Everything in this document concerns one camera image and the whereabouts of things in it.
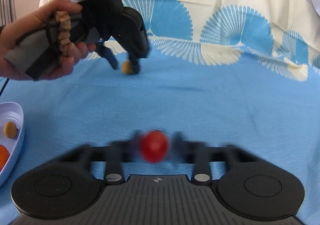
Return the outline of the person's left hand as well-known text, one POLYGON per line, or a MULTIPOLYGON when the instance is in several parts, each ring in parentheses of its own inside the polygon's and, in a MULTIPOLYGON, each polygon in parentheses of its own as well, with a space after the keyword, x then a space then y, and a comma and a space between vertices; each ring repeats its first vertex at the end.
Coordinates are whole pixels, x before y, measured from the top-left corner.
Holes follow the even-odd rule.
MULTIPOLYGON (((28 79, 27 76, 18 72, 3 59, 3 56, 14 48, 16 40, 18 40, 20 36, 41 27, 47 18, 56 11, 66 11, 69 14, 75 14, 81 12, 81 10, 81 5, 73 3, 70 0, 51 0, 32 13, 6 25, 1 31, 1 77, 16 81, 25 81, 28 79)), ((95 51, 95 49, 96 46, 93 43, 69 44, 67 49, 68 57, 62 61, 61 66, 52 70, 49 74, 43 74, 40 79, 54 80, 70 75, 73 72, 74 66, 81 59, 86 58, 90 52, 95 51)))

